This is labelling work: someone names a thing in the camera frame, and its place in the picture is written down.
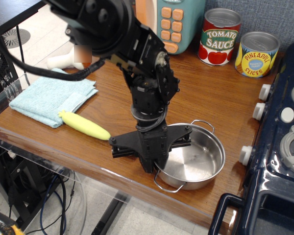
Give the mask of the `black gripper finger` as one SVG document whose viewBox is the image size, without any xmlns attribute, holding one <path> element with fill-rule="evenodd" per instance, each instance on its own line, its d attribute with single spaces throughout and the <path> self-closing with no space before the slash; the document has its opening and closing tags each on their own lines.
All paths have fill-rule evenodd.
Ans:
<svg viewBox="0 0 294 235">
<path fill-rule="evenodd" d="M 160 152 L 157 155 L 156 163 L 157 163 L 157 166 L 160 169 L 164 169 L 165 168 L 165 166 L 167 164 L 167 161 L 168 161 L 168 157 L 169 157 L 169 152 L 168 151 Z"/>
<path fill-rule="evenodd" d="M 152 173 L 154 171 L 154 158 L 146 158 L 140 157 L 140 164 L 146 173 Z"/>
</svg>

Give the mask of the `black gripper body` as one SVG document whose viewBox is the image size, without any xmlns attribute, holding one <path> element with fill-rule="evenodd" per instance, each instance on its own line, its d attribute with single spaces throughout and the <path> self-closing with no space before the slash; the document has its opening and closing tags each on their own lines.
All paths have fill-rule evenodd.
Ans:
<svg viewBox="0 0 294 235">
<path fill-rule="evenodd" d="M 119 136 L 110 137 L 113 158 L 135 156 L 141 160 L 166 161 L 173 147 L 188 146 L 191 144 L 190 124 L 167 125 L 163 120 L 155 128 L 142 131 L 135 130 Z"/>
</svg>

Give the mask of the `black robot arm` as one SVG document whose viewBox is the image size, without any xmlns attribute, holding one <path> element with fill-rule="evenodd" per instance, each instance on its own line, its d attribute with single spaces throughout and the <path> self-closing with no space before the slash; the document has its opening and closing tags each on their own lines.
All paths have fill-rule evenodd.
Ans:
<svg viewBox="0 0 294 235">
<path fill-rule="evenodd" d="M 52 13 L 72 31 L 70 40 L 89 46 L 98 61 L 74 74 L 65 74 L 30 66 L 11 57 L 20 68 L 58 83 L 76 85 L 98 70 L 106 61 L 123 73 L 132 95 L 131 112 L 136 131 L 111 137 L 114 157 L 135 155 L 145 172 L 155 166 L 164 168 L 169 152 L 190 144 L 192 131 L 187 125 L 167 126 L 168 104 L 179 91 L 179 80 L 170 68 L 164 44 L 135 17 L 126 0 L 49 0 Z"/>
</svg>

